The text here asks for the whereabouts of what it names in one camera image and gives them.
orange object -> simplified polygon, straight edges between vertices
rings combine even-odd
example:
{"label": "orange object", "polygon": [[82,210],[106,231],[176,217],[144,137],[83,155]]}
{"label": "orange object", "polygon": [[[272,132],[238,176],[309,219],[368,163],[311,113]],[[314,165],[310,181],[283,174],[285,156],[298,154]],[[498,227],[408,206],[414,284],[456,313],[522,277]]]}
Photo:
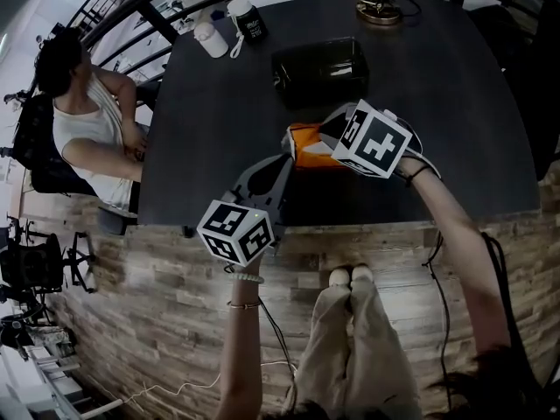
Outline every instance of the orange object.
{"label": "orange object", "polygon": [[319,127],[322,123],[293,123],[290,135],[295,147],[295,162],[297,168],[345,168],[330,154],[315,154],[304,150],[306,147],[320,143]]}

black wrist strap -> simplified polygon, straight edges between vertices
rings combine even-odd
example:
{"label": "black wrist strap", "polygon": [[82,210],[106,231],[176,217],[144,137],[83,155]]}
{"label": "black wrist strap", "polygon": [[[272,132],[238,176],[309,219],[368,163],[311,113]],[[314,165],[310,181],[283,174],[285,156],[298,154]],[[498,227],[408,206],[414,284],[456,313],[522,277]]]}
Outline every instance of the black wrist strap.
{"label": "black wrist strap", "polygon": [[420,168],[417,172],[415,172],[414,174],[410,174],[406,179],[405,179],[405,184],[404,186],[409,188],[410,185],[412,185],[412,180],[418,175],[420,174],[422,171],[424,170],[431,170],[431,166],[429,166],[428,164],[425,164],[422,168]]}

white cube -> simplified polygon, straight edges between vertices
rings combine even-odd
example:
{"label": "white cube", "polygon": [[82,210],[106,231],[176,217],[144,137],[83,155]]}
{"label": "white cube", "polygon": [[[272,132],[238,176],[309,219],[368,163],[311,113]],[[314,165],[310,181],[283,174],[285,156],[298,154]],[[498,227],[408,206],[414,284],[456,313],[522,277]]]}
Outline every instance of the white cube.
{"label": "white cube", "polygon": [[197,227],[213,256],[247,266],[274,241],[269,214],[213,200]]}
{"label": "white cube", "polygon": [[389,178],[412,134],[360,100],[332,158],[369,177]]}

white tank top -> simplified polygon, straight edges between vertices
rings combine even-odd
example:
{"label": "white tank top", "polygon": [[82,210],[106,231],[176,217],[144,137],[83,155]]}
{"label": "white tank top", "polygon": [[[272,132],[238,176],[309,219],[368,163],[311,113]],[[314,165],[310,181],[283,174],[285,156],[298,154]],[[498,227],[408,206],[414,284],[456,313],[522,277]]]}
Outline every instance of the white tank top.
{"label": "white tank top", "polygon": [[[91,75],[87,96],[99,106],[99,110],[91,114],[70,115],[58,110],[53,104],[52,135],[56,149],[62,156],[62,151],[70,140],[87,138],[98,144],[117,148],[124,153],[121,110],[95,73]],[[128,211],[132,189],[131,180],[95,174],[75,166],[72,168],[78,176],[91,185],[99,199],[115,208]]]}

black container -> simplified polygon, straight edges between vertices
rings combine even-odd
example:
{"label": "black container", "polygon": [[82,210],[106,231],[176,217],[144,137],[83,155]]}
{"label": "black container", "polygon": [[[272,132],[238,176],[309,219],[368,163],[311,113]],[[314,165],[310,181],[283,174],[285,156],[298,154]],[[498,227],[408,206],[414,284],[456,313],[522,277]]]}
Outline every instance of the black container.
{"label": "black container", "polygon": [[275,52],[272,75],[288,109],[357,101],[368,94],[368,63],[354,38]]}
{"label": "black container", "polygon": [[259,42],[269,34],[259,11],[249,0],[233,0],[227,9],[248,44]]}

